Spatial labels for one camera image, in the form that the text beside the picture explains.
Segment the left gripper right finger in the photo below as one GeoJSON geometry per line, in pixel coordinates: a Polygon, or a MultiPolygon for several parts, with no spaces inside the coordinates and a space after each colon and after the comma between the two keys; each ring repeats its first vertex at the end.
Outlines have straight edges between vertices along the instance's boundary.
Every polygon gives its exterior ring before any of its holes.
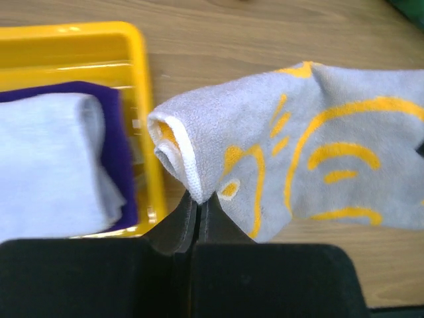
{"type": "Polygon", "coordinates": [[[347,253],[331,244],[258,244],[216,197],[201,207],[191,263],[193,317],[368,317],[347,253]]]}

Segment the yellow grey duck towel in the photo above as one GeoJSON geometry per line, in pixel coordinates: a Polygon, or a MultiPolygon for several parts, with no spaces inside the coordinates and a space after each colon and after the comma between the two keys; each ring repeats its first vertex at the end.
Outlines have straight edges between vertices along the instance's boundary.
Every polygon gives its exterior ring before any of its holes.
{"type": "Polygon", "coordinates": [[[177,95],[147,118],[197,203],[256,242],[293,219],[423,228],[423,71],[302,62],[177,95]]]}

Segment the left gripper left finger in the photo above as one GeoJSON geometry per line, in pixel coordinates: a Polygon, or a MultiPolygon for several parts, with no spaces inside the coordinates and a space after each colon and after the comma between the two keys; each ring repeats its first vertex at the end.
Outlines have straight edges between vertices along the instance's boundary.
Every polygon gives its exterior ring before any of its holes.
{"type": "Polygon", "coordinates": [[[197,204],[141,237],[1,244],[2,317],[188,317],[187,261],[197,204]]]}

